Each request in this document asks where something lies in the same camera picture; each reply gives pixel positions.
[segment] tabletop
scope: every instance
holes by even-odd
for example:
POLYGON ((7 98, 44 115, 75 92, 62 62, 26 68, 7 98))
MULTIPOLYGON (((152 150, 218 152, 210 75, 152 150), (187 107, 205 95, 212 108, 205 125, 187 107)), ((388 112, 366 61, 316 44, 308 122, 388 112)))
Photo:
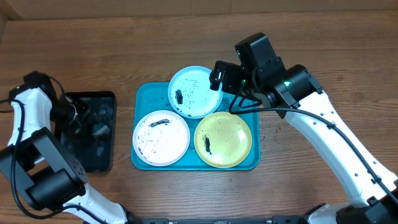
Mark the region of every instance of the tabletop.
MULTIPOLYGON (((139 217, 303 214, 323 202, 346 202, 346 195, 311 144, 276 113, 259 114, 261 161, 253 170, 142 171, 130 160, 136 91, 147 82, 167 82, 189 65, 239 63, 234 45, 264 32, 285 66, 306 66, 358 139, 398 173, 397 24, 398 11, 9 21, 0 46, 0 99, 33 70, 55 77, 66 91, 113 91, 113 168, 88 177, 139 217)), ((11 137, 12 122, 12 113, 0 114, 0 148, 11 137)), ((0 198, 0 223, 54 222, 24 216, 3 175, 0 198)), ((80 223, 69 214, 55 219, 80 223)))

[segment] yellow plate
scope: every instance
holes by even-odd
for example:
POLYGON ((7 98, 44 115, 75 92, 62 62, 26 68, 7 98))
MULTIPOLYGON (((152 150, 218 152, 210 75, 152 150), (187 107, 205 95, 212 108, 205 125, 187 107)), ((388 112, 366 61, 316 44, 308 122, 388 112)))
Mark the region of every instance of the yellow plate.
POLYGON ((251 148, 248 125, 228 112, 213 113, 200 121, 194 136, 195 149, 207 164, 230 168, 240 164, 251 148))

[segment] white robotic arm segment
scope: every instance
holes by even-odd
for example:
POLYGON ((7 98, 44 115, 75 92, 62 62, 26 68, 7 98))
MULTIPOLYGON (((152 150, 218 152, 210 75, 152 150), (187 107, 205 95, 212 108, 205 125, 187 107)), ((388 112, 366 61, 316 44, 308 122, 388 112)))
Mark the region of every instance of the white robotic arm segment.
MULTIPOLYGON (((299 103, 300 110, 317 114, 335 123, 357 147, 387 188, 390 191, 396 188, 394 181, 397 180, 397 176, 380 164, 361 144, 338 116, 325 92, 322 94, 314 92, 300 100, 299 103)), ((356 208, 366 207, 369 206, 367 202, 369 198, 375 197, 380 200, 386 196, 385 191, 380 188, 379 184, 372 182, 372 176, 368 174, 358 156, 335 130, 329 129, 326 124, 315 118, 300 113, 287 112, 285 119, 311 142, 319 155, 329 165, 342 184, 352 206, 356 208)))
MULTIPOLYGON (((120 204, 109 201, 97 192, 90 184, 85 184, 85 189, 86 194, 74 197, 67 203, 63 204, 63 206, 79 205, 90 211, 95 215, 95 217, 100 218, 105 223, 125 224, 127 222, 126 213, 120 204)), ((74 214, 90 224, 98 223, 85 212, 81 210, 78 211, 75 208, 66 209, 64 212, 74 214)))
MULTIPOLYGON (((48 96, 40 88, 32 88, 23 91, 15 97, 24 104, 25 125, 21 141, 31 137, 32 133, 46 127, 51 130, 50 112, 52 104, 48 96)), ((8 146, 15 144, 21 124, 21 107, 16 102, 11 102, 14 108, 14 129, 8 142, 8 146)))

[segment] plate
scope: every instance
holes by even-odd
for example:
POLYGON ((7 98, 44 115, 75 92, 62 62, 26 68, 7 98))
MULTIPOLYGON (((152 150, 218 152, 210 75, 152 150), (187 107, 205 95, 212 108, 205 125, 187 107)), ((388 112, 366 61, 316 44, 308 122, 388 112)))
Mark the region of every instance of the plate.
POLYGON ((201 159, 217 168, 240 164, 252 144, 248 125, 228 112, 213 113, 200 121, 193 141, 201 159))
POLYGON ((219 91, 210 89, 211 70, 190 66, 178 71, 170 81, 168 97, 173 109, 186 118, 204 118, 219 107, 223 99, 219 91))
POLYGON ((152 166, 167 166, 185 154, 190 142, 187 123, 177 113, 160 110, 147 114, 132 134, 138 157, 152 166))

